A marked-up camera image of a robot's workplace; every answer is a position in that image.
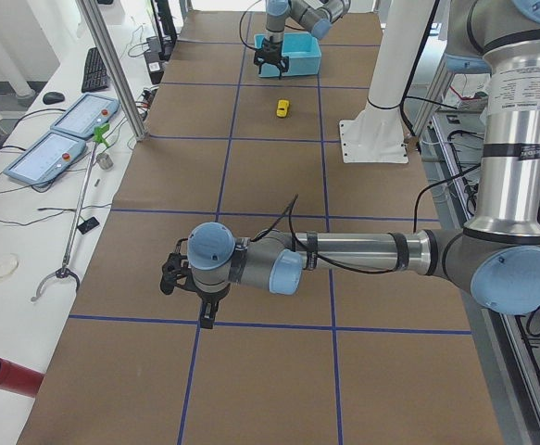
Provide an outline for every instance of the yellow toy car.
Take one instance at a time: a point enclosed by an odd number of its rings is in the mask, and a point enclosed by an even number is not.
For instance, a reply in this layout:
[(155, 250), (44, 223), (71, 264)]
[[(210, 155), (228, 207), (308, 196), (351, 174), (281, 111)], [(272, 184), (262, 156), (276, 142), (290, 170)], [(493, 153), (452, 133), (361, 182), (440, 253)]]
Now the yellow toy car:
[(276, 109), (276, 116), (279, 118), (285, 118), (288, 115), (288, 108), (290, 107), (290, 101), (286, 99), (280, 99), (278, 101), (278, 108)]

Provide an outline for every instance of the white pillar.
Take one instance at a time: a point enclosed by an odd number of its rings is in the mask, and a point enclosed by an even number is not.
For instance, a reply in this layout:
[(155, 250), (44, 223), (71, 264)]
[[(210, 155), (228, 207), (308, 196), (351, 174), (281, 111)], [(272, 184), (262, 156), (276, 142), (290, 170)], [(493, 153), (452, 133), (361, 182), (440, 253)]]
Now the white pillar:
[(24, 76), (20, 73), (19, 68), (14, 64), (10, 55), (0, 43), (0, 70), (6, 77), (20, 102), (31, 103), (37, 95), (27, 84)]
[[(370, 84), (372, 104), (399, 105), (434, 0), (393, 0)], [(367, 101), (354, 121), (340, 122), (344, 162), (407, 163), (399, 108)]]

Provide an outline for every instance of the white desk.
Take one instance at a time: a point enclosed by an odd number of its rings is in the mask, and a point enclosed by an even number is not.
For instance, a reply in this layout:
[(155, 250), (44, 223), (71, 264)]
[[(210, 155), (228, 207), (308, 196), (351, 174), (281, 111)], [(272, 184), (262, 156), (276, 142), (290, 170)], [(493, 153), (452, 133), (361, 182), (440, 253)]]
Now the white desk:
[[(109, 27), (118, 54), (124, 48), (127, 51), (126, 45), (137, 26), (127, 24)], [(139, 35), (140, 33), (136, 32), (133, 36), (134, 45), (139, 42)], [(145, 31), (144, 38), (148, 35), (151, 33)], [(93, 39), (90, 33), (86, 32), (44, 88), (44, 93), (47, 91), (64, 93), (66, 101), (46, 106), (41, 100), (43, 95), (41, 94), (29, 112), (46, 107), (66, 108), (80, 96), (84, 60), (86, 51), (91, 46), (94, 46)], [(138, 48), (134, 48), (133, 53), (139, 54)], [(151, 86), (142, 57), (131, 58), (124, 55), (121, 58), (121, 64), (135, 97), (142, 92), (143, 87)], [(115, 95), (112, 87), (101, 93)], [(20, 123), (6, 144), (30, 146), (48, 130), (56, 117), (56, 114), (29, 117)], [(111, 122), (111, 128), (114, 128), (122, 119), (124, 119), (124, 113), (120, 109)], [(84, 206), (110, 203), (119, 187), (132, 155), (127, 144), (133, 141), (128, 123), (119, 128), (119, 140), (108, 150), (114, 167), (107, 172), (98, 166), (94, 167)], [(116, 136), (114, 134), (111, 136), (112, 140), (115, 140)], [(0, 153), (0, 171), (16, 156), (18, 154)], [(86, 167), (87, 160), (88, 157), (72, 169)], [(0, 195), (0, 219), (27, 222), (50, 213), (37, 211), (36, 209), (40, 207), (75, 208), (83, 177), (84, 171), (67, 172), (58, 178), (52, 188), (44, 194), (27, 188)], [(20, 186), (21, 184), (15, 183), (6, 176), (0, 176), (0, 191)], [(108, 213), (109, 209), (88, 209), (82, 213), (84, 218), (95, 216), (101, 225), (87, 235), (78, 233), (76, 236), (75, 249), (72, 252), (69, 267), (81, 278), (91, 259)], [(75, 285), (71, 278), (61, 281), (52, 280), (37, 303), (31, 303), (30, 299), (40, 281), (47, 274), (61, 267), (72, 218), (73, 213), (68, 212), (28, 227), (0, 223), (0, 257), (8, 253), (14, 253), (19, 257), (18, 269), (0, 283), (0, 357), (41, 372), (47, 369), (68, 317), (75, 298)], [(0, 390), (0, 445), (16, 443), (31, 411), (33, 401), (34, 399)]]

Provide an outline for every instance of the robotic arm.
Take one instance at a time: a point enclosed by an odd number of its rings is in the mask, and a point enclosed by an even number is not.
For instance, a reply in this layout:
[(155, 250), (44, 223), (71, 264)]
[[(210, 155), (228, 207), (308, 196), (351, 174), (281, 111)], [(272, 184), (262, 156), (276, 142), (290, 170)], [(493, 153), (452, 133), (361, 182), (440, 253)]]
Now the robotic arm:
[(321, 40), (350, 8), (350, 0), (320, 0), (323, 6), (315, 9), (305, 0), (266, 0), (266, 36), (256, 50), (253, 63), (275, 66), (280, 77), (290, 68), (288, 57), (282, 55), (286, 20), (292, 18), (311, 35)]
[[(302, 271), (316, 268), (412, 270), (444, 278), (496, 312), (522, 314), (539, 307), (539, 5), (534, 0), (461, 0), (451, 5), (449, 67), (469, 70), (483, 57), (492, 70), (478, 206), (462, 230), (296, 234), (291, 225), (290, 234), (266, 231), (249, 239), (208, 222), (190, 234), (186, 256), (181, 254), (183, 240), (170, 254), (162, 291), (178, 286), (196, 292), (202, 299), (200, 324), (207, 328), (213, 326), (231, 283), (290, 295)], [(275, 31), (270, 41), (279, 38), (283, 27)]]

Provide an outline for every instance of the white label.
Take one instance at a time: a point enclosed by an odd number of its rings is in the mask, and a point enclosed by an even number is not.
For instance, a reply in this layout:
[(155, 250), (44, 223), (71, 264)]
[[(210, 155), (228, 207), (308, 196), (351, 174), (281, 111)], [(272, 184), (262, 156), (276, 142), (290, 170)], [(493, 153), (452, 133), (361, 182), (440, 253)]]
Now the white label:
[(540, 67), (496, 73), (490, 85), (489, 113), (540, 110)]

